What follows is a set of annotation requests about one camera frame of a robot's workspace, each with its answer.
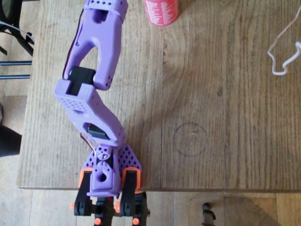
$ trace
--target person's leg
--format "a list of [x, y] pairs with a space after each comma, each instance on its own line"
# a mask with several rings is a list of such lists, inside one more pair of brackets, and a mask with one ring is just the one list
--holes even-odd
[[[0, 123], [2, 121], [2, 105], [0, 104]], [[6, 126], [0, 125], [0, 157], [20, 153], [22, 136]]]

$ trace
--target white cord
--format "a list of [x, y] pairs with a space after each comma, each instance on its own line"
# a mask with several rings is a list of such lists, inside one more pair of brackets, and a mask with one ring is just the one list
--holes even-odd
[[7, 23], [5, 23], [5, 22], [3, 22], [3, 21], [1, 21], [1, 20], [0, 20], [0, 24], [6, 25], [6, 26], [11, 27], [11, 28], [14, 28], [14, 29], [18, 30], [19, 32], [22, 32], [22, 33], [26, 34], [26, 36], [28, 36], [28, 37], [34, 42], [33, 37], [30, 36], [29, 34], [27, 34], [27, 32], [22, 31], [22, 30], [20, 30], [19, 28], [15, 27], [15, 26], [13, 26], [13, 25], [7, 24]]
[[286, 60], [283, 64], [282, 64], [282, 67], [284, 69], [284, 71], [282, 72], [276, 72], [276, 59], [274, 57], [273, 54], [271, 54], [271, 50], [274, 48], [274, 46], [276, 45], [278, 39], [284, 34], [284, 32], [286, 32], [286, 30], [298, 19], [298, 16], [300, 14], [300, 11], [301, 11], [301, 6], [300, 8], [298, 9], [298, 12], [295, 16], [295, 18], [288, 24], [288, 26], [286, 26], [286, 28], [276, 37], [274, 43], [270, 46], [269, 50], [268, 50], [268, 55], [272, 58], [273, 60], [273, 66], [272, 66], [272, 72], [274, 75], [285, 75], [287, 73], [287, 66], [292, 62], [294, 61], [301, 53], [301, 42], [296, 42], [296, 53], [291, 57], [289, 58], [288, 60]]
[[92, 149], [92, 151], [94, 152], [94, 157], [96, 158], [96, 150], [93, 148], [92, 144], [82, 135], [82, 133], [80, 133], [79, 135], [80, 135], [80, 138], [82, 138]]

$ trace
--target floor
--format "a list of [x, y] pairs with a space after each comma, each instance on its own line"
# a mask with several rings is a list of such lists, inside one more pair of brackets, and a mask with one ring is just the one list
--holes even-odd
[[[21, 28], [34, 33], [37, 1], [24, 2]], [[8, 56], [1, 61], [30, 60], [15, 39], [0, 34], [0, 46]], [[0, 67], [1, 75], [27, 74], [30, 66]], [[29, 80], [0, 80], [0, 103], [4, 108], [2, 124], [23, 133]], [[19, 156], [0, 158], [0, 226], [87, 226], [92, 217], [75, 217], [69, 206], [76, 191], [22, 190], [16, 188]], [[301, 194], [173, 193], [148, 192], [151, 216], [148, 226], [199, 226], [201, 206], [211, 202], [217, 226], [299, 226]], [[129, 226], [130, 219], [116, 218], [114, 226]]]

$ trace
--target mounting hole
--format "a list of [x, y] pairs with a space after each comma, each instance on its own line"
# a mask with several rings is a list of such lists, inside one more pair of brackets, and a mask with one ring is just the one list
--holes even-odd
[[106, 175], [104, 175], [104, 174], [100, 175], [100, 181], [101, 182], [105, 181], [106, 179], [107, 179]]

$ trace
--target purple robotic arm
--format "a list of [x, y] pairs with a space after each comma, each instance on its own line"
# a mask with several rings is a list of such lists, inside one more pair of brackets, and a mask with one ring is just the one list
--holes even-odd
[[[135, 194], [141, 164], [131, 147], [124, 145], [124, 129], [118, 118], [103, 104], [96, 91], [108, 90], [111, 86], [120, 56], [121, 27], [127, 7], [126, 0], [85, 1], [63, 79], [55, 87], [55, 96], [69, 120], [81, 134], [98, 143], [92, 147], [85, 139], [93, 150], [82, 167], [74, 214], [89, 216], [94, 213], [95, 225], [102, 226], [111, 225], [113, 215], [132, 216], [143, 226], [149, 214], [146, 193]], [[98, 47], [101, 59], [96, 71], [79, 66], [93, 47]], [[118, 213], [110, 207], [111, 197], [119, 196], [120, 192], [123, 193], [122, 208]], [[97, 197], [96, 205], [88, 198], [91, 196]], [[135, 210], [137, 205], [141, 206], [139, 211]]]

